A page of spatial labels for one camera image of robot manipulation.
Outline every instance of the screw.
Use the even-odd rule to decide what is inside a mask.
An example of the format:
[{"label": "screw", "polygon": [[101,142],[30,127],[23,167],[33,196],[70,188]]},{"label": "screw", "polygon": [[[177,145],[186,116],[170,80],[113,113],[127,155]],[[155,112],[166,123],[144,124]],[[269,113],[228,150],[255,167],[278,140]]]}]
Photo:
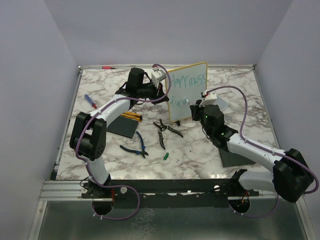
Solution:
[{"label": "screw", "polygon": [[219,185],[215,185],[215,186],[213,187],[213,190],[214,190],[215,192],[219,192],[219,191],[221,190],[221,188],[220,188]]}]

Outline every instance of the white robot part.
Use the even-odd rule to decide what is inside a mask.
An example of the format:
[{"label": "white robot part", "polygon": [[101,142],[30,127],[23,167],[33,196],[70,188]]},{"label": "white robot part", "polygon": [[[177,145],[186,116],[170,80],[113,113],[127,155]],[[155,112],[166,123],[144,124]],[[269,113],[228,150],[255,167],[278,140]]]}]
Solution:
[{"label": "white robot part", "polygon": [[[269,146],[266,146],[260,142],[249,139],[250,142],[253,142],[261,147],[269,149],[270,151],[277,152],[285,155],[285,151],[281,149],[275,149]],[[239,135],[239,133],[234,134],[230,137],[230,140],[226,143],[228,150],[231,153],[239,154],[241,156],[246,157],[254,161],[255,163],[260,164],[261,166],[268,169],[271,173],[273,173],[273,167],[275,165],[275,161],[280,161],[282,159],[281,156],[273,155],[272,153],[268,153],[266,151],[262,151],[261,149],[252,146],[251,144],[245,142]]]},{"label": "white robot part", "polygon": [[202,100],[199,106],[204,107],[210,104],[214,104],[217,100],[217,94],[215,92],[209,92],[207,94],[207,90],[205,90],[204,92],[205,92],[205,98],[204,100]]},{"label": "white robot part", "polygon": [[245,171],[239,178],[240,185],[245,190],[262,190],[276,192],[271,172]]},{"label": "white robot part", "polygon": [[101,109],[104,108],[111,101],[114,101],[114,100],[117,100],[120,98],[124,98],[124,97],[125,96],[123,96],[121,94],[115,94],[113,96],[113,98],[110,101],[108,101],[106,104],[99,107],[97,110],[90,112],[90,115],[93,116],[97,112],[100,112],[100,114],[96,118],[105,120],[106,126],[108,127],[117,117],[120,116],[120,114],[122,114],[130,109],[130,100],[128,100],[128,99],[119,100],[119,101],[115,102],[114,104],[110,105],[104,111],[101,111]]},{"label": "white robot part", "polygon": [[151,80],[152,80],[152,83],[153,85],[158,88],[159,86],[159,83],[166,79],[167,75],[165,73],[165,71],[163,71],[162,69],[158,69],[158,70],[155,70],[151,73]]},{"label": "white robot part", "polygon": [[97,180],[98,183],[103,185],[109,177],[109,173],[105,168],[105,161],[103,157],[100,156],[94,161],[91,161],[88,159],[87,165],[88,165],[88,168],[90,169],[92,176],[94,176],[95,180]]}]

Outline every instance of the black-handled pliers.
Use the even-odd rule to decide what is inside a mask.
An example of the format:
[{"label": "black-handled pliers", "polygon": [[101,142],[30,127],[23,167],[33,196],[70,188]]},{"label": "black-handled pliers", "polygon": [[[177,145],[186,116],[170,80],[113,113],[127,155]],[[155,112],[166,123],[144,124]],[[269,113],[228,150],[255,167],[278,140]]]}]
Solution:
[{"label": "black-handled pliers", "polygon": [[126,152],[129,152],[129,153],[134,153],[134,154],[137,154],[137,155],[142,155],[142,157],[146,158],[145,155],[149,156],[149,154],[145,151],[146,149],[146,146],[144,145],[144,140],[142,139],[142,136],[140,135],[140,133],[138,131],[135,132],[139,138],[140,138],[140,141],[141,141],[141,151],[138,151],[138,150],[132,150],[132,149],[128,149],[122,145],[120,145],[120,148],[125,150]]},{"label": "black-handled pliers", "polygon": [[160,125],[157,124],[156,122],[154,122],[153,124],[159,128],[159,131],[158,131],[159,141],[160,141],[160,145],[161,145],[161,147],[163,149],[166,149],[166,147],[165,147],[165,144],[164,144],[164,136],[163,136],[162,132],[165,131],[166,129],[168,129],[170,132],[178,134],[182,138],[184,137],[183,134],[180,131],[178,131],[178,130],[170,127],[170,126],[164,125],[164,123],[162,122],[161,119],[160,119]]}]

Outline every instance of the white wall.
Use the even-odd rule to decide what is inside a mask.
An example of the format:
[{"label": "white wall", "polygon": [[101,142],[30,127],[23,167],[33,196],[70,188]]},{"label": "white wall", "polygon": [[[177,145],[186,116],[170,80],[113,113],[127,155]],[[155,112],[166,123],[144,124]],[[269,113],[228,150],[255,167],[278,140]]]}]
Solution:
[{"label": "white wall", "polygon": [[[320,1],[294,0],[257,65],[282,148],[302,152],[320,177]],[[305,197],[320,239],[320,190]]]},{"label": "white wall", "polygon": [[257,64],[292,0],[44,0],[78,65]]},{"label": "white wall", "polygon": [[78,68],[43,0],[0,2],[0,239],[27,239]]}]

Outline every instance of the blue-handled pliers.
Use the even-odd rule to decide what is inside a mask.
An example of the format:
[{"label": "blue-handled pliers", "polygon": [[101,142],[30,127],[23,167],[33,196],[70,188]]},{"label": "blue-handled pliers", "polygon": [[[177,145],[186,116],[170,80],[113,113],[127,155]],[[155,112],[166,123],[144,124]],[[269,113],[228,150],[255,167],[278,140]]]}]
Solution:
[{"label": "blue-handled pliers", "polygon": [[138,134],[139,138],[140,138],[140,141],[141,141],[141,151],[138,151],[138,150],[132,150],[132,149],[128,149],[122,145],[120,145],[120,148],[125,150],[126,152],[129,152],[129,153],[134,153],[134,154],[137,154],[137,155],[142,155],[142,157],[146,158],[145,155],[149,156],[149,154],[145,151],[146,147],[144,145],[144,141],[142,139],[142,136],[140,135],[140,133],[138,131],[135,132],[136,134]]}]

